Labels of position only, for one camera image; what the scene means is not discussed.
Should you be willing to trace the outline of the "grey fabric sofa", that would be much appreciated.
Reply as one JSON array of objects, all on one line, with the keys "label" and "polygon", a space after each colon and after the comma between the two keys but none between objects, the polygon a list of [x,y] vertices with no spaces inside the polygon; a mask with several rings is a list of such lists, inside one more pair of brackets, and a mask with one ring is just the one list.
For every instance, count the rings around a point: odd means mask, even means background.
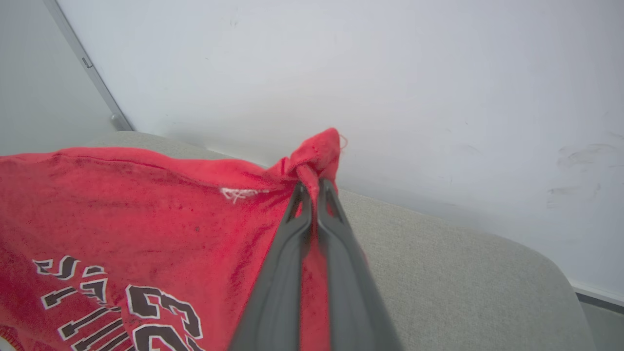
[{"label": "grey fabric sofa", "polygon": [[570,282],[551,260],[339,191],[404,351],[596,351]]}]

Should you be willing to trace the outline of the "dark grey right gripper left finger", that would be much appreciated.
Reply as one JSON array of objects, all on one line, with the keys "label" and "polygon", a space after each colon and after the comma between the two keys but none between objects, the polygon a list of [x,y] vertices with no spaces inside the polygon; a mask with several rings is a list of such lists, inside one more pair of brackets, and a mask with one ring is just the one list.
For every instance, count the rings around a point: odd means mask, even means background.
[{"label": "dark grey right gripper left finger", "polygon": [[278,225],[228,351],[299,351],[302,262],[310,248],[312,200],[298,183]]}]

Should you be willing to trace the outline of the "white wall baseboard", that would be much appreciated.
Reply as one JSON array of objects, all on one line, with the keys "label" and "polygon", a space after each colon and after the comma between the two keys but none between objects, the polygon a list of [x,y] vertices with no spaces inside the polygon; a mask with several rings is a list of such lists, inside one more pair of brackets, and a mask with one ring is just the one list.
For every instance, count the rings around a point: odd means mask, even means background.
[{"label": "white wall baseboard", "polygon": [[569,278],[568,281],[573,287],[575,293],[624,308],[624,293],[610,292],[602,288],[584,284],[571,278]]}]

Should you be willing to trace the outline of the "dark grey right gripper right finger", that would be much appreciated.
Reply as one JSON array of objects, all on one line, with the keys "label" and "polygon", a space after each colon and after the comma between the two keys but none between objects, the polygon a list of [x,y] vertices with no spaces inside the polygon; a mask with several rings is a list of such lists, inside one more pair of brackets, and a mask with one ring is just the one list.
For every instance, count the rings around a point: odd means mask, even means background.
[{"label": "dark grey right gripper right finger", "polygon": [[326,259],[331,351],[404,351],[336,189],[319,181],[318,238]]}]

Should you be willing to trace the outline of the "red shirt with white trim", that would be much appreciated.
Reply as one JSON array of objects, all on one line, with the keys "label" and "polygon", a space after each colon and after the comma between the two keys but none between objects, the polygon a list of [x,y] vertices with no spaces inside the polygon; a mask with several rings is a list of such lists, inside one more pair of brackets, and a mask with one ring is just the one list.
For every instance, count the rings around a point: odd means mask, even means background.
[{"label": "red shirt with white trim", "polygon": [[227,351],[297,184],[339,132],[274,166],[138,148],[0,157],[0,350]]}]

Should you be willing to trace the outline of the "grey metal frame strip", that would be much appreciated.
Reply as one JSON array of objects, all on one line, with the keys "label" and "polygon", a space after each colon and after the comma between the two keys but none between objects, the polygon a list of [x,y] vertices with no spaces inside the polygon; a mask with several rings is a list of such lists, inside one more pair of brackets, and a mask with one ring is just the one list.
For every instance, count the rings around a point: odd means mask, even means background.
[{"label": "grey metal frame strip", "polygon": [[51,14],[54,22],[60,29],[62,35],[65,40],[67,40],[69,46],[72,51],[80,61],[82,68],[85,70],[87,76],[95,86],[96,90],[100,94],[100,97],[103,99],[103,102],[111,111],[111,123],[118,131],[134,131],[134,127],[132,123],[127,119],[125,114],[122,112],[122,109],[119,107],[115,98],[112,96],[111,91],[107,88],[106,84],[103,82],[100,73],[94,66],[91,58],[85,51],[82,46],[78,36],[75,34],[75,31],[72,29],[69,21],[65,17],[63,10],[61,9],[57,0],[42,0],[45,7],[47,7],[49,13]]}]

